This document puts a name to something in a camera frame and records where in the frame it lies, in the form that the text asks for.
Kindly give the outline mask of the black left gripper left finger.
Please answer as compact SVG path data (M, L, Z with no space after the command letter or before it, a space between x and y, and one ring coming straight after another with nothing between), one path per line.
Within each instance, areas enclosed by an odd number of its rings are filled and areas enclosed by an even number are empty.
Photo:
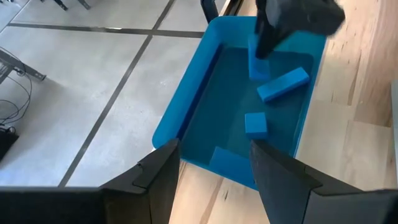
M180 141L171 139L101 186L106 224L169 224L178 184Z

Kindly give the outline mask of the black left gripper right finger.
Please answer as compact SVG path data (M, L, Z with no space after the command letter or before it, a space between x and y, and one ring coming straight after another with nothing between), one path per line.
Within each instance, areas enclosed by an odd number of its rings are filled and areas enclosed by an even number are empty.
M320 195L361 190L276 149L265 140L252 140L252 173L271 224L302 224L311 192Z

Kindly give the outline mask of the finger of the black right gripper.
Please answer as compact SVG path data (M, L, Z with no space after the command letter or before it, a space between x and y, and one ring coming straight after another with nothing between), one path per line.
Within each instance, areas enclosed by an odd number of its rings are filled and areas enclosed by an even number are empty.
M296 31L333 35L345 20L335 0L256 0L256 57L264 59Z

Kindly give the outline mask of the long blue wooden block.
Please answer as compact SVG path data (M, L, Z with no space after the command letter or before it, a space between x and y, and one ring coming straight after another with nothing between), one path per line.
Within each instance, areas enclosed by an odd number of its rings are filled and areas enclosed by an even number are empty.
M309 79L307 72L299 67L261 85L257 88L257 93L263 102L267 102L306 84Z

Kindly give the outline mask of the blue wooden cube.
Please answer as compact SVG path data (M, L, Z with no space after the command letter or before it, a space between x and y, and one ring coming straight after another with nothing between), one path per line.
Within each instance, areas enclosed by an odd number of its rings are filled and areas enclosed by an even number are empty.
M267 139L267 120L265 112L246 113L244 116L245 133L249 139Z

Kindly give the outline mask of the blue plastic bin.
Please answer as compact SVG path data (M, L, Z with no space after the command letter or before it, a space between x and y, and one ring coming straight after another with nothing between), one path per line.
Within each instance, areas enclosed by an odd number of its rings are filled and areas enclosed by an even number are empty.
M310 79L264 103L258 82L249 79L248 38L255 22L252 16L223 16L210 22L155 130L154 147L177 138L183 160L211 171L215 147L249 159L244 116L265 112L268 142L296 155L326 38L296 32L276 48L269 57L272 78L302 67Z

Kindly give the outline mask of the black floor box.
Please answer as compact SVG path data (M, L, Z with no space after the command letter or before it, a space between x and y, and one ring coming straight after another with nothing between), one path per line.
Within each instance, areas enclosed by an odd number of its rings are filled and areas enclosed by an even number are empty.
M14 127L0 126L0 161L4 158L19 135Z

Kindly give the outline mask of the grey metal furniture leg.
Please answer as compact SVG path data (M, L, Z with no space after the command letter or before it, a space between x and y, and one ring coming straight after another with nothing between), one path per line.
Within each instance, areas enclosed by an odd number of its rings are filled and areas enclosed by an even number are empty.
M28 75L43 81L46 75L38 72L34 68L26 65L11 53L0 49L0 84L10 75L11 72L17 72L22 75Z

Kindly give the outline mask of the black aluminium table frame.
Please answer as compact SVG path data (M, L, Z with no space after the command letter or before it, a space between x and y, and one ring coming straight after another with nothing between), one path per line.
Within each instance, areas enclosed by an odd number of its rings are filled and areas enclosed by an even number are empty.
M215 0L200 0L207 23L218 16L236 16L244 0L226 0L221 12L218 12Z

